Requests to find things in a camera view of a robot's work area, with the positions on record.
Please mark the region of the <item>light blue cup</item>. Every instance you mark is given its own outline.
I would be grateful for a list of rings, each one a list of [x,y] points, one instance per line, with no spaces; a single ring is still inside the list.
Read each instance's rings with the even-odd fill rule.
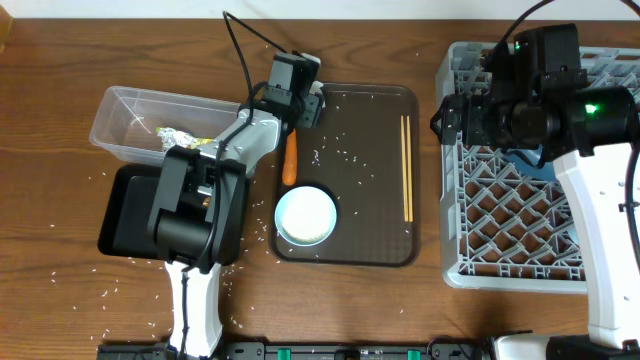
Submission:
[[[576,227],[575,227],[574,225],[570,225],[570,226],[567,228],[567,233],[568,233],[569,238],[571,239],[571,241],[572,241],[576,246],[578,246],[578,245],[580,244],[580,241],[579,241],[579,238],[578,238],[578,235],[577,235]]]

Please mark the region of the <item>foil yellow snack wrapper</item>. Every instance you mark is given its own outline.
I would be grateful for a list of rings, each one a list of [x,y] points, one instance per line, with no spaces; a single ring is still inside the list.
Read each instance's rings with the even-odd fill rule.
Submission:
[[[186,149],[195,149],[199,146],[213,142],[212,139],[198,138],[188,132],[180,131],[171,127],[157,127],[156,135],[161,139],[162,150],[164,152],[167,152],[174,146]]]

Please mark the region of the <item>white napkin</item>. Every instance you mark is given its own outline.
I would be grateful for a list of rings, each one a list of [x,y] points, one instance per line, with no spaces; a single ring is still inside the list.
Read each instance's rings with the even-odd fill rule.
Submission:
[[[309,90],[310,95],[316,95],[319,98],[319,104],[322,108],[325,107],[325,97],[323,94],[324,84],[320,81],[314,81]]]

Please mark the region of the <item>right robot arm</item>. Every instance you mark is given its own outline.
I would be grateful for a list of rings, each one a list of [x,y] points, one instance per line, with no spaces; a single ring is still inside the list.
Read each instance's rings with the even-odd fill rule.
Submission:
[[[587,283],[584,335],[503,335],[496,359],[639,355],[639,114],[623,86],[593,87],[573,24],[510,29],[486,69],[485,95],[446,96],[431,119],[443,144],[540,149],[567,197]]]

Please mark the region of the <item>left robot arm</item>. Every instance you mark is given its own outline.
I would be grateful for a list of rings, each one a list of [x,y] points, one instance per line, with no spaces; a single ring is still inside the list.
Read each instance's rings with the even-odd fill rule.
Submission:
[[[165,154],[147,231],[171,282],[175,332],[166,351],[178,359],[208,359],[217,348],[219,273],[239,254],[248,179],[297,125],[319,119],[320,68],[316,56],[276,53],[268,80],[250,87],[213,141]]]

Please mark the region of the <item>blue plate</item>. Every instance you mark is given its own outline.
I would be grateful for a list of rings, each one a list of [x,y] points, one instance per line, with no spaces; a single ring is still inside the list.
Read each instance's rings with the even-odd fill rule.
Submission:
[[[557,180],[552,163],[542,161],[541,146],[536,149],[502,149],[501,154],[525,176],[547,182]]]

